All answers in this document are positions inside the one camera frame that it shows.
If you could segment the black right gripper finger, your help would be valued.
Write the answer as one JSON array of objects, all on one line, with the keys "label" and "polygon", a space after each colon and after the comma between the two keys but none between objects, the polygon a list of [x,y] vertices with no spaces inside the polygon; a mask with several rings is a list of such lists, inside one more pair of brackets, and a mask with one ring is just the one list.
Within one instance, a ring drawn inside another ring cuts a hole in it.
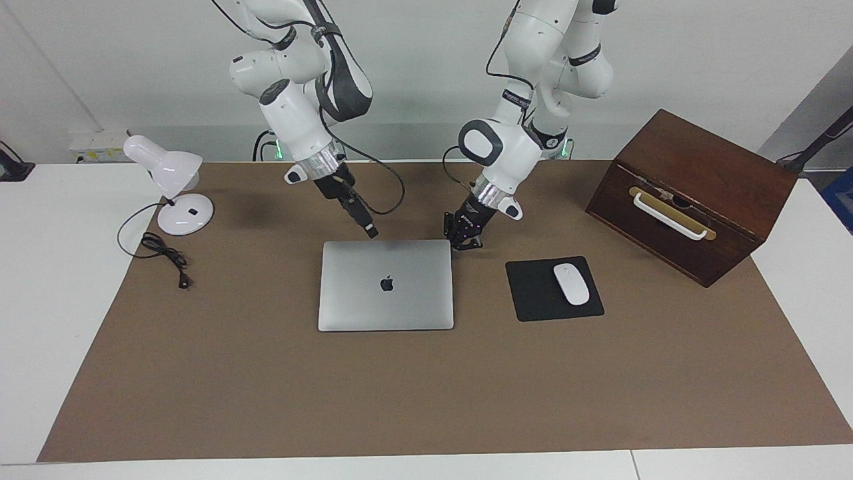
[{"label": "black right gripper finger", "polygon": [[345,195],[343,197],[343,209],[347,211],[351,219],[366,232],[369,238],[375,238],[380,233],[374,225],[374,219],[365,207],[365,204],[356,195]]}]

